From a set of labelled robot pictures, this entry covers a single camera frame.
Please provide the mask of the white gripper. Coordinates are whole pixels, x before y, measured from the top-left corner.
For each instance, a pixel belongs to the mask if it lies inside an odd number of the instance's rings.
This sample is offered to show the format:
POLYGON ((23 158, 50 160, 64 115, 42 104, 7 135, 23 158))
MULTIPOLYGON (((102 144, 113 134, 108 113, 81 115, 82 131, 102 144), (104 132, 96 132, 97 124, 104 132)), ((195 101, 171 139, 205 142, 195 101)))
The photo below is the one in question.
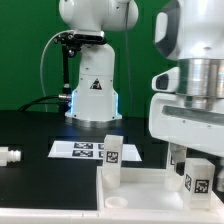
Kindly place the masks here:
MULTIPOLYGON (((175 172, 183 176, 186 147, 224 157, 224 99, 217 99, 211 111, 200 111, 185 108, 181 96, 157 93, 151 100, 149 131, 154 138, 179 144, 171 154, 175 172)), ((224 158, 217 162, 216 188, 224 192, 224 158)))

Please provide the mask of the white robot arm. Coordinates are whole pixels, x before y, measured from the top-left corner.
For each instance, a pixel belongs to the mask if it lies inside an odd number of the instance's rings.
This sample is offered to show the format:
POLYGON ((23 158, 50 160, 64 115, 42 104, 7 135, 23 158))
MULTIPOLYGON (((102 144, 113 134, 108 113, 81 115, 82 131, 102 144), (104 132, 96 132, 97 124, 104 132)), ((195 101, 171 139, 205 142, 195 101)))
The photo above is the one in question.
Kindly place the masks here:
MULTIPOLYGON (((81 52, 67 117, 82 123, 117 119, 110 82, 115 53, 104 34, 135 26, 135 0, 60 0, 59 13, 71 48, 81 52)), ((152 44, 138 37, 129 50, 135 69, 153 70, 163 59, 176 65, 152 79, 151 136, 224 158, 224 0, 169 0, 153 29, 152 44)))

